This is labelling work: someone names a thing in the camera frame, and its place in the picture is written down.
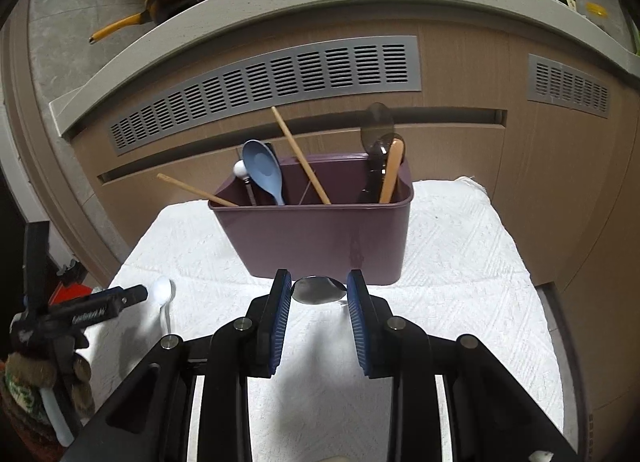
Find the gloved operator hand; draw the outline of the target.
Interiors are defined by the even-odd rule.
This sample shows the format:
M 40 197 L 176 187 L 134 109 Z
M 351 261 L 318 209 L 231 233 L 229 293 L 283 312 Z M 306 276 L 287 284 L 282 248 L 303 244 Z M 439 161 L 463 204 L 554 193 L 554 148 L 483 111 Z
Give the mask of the gloved operator hand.
M 70 384 L 70 399 L 81 420 L 96 413 L 91 390 L 89 361 L 74 352 L 72 371 L 61 373 L 50 357 L 46 342 L 32 330 L 12 335 L 14 352 L 1 365 L 1 408 L 25 448 L 37 461 L 58 461 L 65 448 L 58 440 L 42 397 L 53 390 L 58 379 Z

